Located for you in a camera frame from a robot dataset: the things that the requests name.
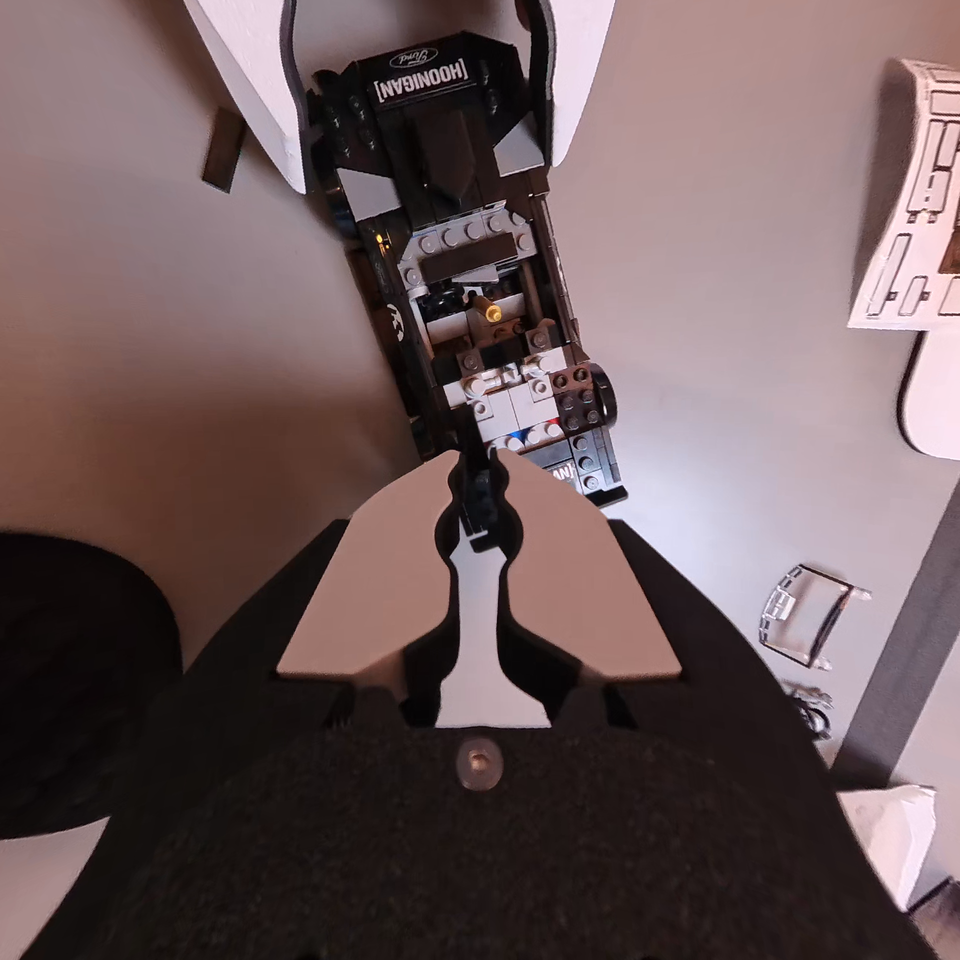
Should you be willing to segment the white paper bags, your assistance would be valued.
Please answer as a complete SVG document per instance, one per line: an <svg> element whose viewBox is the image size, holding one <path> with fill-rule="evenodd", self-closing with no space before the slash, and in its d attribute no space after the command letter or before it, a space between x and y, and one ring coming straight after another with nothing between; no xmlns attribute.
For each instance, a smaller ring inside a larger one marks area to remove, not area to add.
<svg viewBox="0 0 960 960"><path fill-rule="evenodd" d="M933 840L936 797L935 789L917 784L837 794L870 865L902 913Z"/></svg>

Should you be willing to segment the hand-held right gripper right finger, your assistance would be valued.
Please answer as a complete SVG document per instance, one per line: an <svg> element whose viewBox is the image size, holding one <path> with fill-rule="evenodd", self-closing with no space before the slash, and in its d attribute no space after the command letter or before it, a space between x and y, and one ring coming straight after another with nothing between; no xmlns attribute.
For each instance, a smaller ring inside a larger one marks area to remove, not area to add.
<svg viewBox="0 0 960 960"><path fill-rule="evenodd" d="M517 453L497 454L496 467L505 674L519 687L678 679L678 655L602 511Z"/></svg>

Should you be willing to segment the white sticker sheet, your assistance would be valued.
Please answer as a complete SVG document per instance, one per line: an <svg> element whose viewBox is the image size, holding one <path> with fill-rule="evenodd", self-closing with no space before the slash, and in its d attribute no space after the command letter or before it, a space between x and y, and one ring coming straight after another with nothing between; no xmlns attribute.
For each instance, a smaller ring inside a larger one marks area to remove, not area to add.
<svg viewBox="0 0 960 960"><path fill-rule="evenodd" d="M957 326L958 69L909 58L884 69L847 325Z"/></svg>

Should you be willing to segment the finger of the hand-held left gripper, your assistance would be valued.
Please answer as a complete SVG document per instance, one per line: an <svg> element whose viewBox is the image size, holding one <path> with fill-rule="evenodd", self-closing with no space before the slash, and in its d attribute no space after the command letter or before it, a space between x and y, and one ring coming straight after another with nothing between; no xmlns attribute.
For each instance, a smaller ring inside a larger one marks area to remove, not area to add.
<svg viewBox="0 0 960 960"><path fill-rule="evenodd" d="M295 1L186 1L186 9L246 125L294 191L309 171L306 90L294 57Z"/></svg>
<svg viewBox="0 0 960 960"><path fill-rule="evenodd" d="M518 1L531 35L529 89L548 168L567 155L606 42L615 1Z"/></svg>

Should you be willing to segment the black lego tile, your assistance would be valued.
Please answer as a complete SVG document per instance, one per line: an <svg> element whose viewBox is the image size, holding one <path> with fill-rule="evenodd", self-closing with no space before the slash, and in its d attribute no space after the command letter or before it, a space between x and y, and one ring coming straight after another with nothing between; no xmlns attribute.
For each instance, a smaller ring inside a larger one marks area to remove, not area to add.
<svg viewBox="0 0 960 960"><path fill-rule="evenodd" d="M235 110L218 107L201 170L202 181L224 194L232 192L248 125Z"/></svg>

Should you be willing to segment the clear lego windshield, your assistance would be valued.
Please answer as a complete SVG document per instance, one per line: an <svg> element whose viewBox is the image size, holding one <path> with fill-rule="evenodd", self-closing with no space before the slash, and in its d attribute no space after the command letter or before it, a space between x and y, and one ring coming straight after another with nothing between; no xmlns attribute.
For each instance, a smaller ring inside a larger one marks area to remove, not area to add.
<svg viewBox="0 0 960 960"><path fill-rule="evenodd" d="M831 671L824 650L852 600L871 592L805 563L792 566L768 595L758 623L758 643L806 669Z"/></svg>

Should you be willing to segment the black mesh pad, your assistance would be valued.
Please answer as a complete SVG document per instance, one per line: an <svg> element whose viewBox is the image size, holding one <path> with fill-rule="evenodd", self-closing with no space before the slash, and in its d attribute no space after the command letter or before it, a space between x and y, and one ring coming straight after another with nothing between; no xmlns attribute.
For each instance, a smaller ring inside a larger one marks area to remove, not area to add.
<svg viewBox="0 0 960 960"><path fill-rule="evenodd" d="M110 815L152 702L183 674L158 586L113 552L1 535L1 837Z"/></svg>

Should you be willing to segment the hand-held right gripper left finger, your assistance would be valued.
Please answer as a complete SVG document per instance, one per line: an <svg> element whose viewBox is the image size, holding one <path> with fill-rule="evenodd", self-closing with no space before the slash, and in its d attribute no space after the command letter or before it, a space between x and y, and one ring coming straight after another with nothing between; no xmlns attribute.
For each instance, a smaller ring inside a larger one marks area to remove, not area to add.
<svg viewBox="0 0 960 960"><path fill-rule="evenodd" d="M412 685L403 652L450 607L436 531L459 459L444 452L354 511L278 662L280 677Z"/></svg>

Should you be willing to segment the white tray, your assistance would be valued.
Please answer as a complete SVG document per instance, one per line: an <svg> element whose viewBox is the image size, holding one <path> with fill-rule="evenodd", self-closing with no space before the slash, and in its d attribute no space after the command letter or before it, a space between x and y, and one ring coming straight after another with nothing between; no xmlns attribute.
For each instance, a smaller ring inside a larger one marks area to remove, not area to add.
<svg viewBox="0 0 960 960"><path fill-rule="evenodd" d="M959 460L959 326L918 332L896 401L899 432L911 449Z"/></svg>

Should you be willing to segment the black lego car model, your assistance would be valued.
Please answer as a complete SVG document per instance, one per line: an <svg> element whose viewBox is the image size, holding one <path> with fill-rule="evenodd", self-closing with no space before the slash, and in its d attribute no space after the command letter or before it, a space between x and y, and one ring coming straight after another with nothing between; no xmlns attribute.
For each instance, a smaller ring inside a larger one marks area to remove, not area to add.
<svg viewBox="0 0 960 960"><path fill-rule="evenodd" d="M626 500L519 51L461 31L313 86L311 162L421 460L511 450L599 508Z"/></svg>

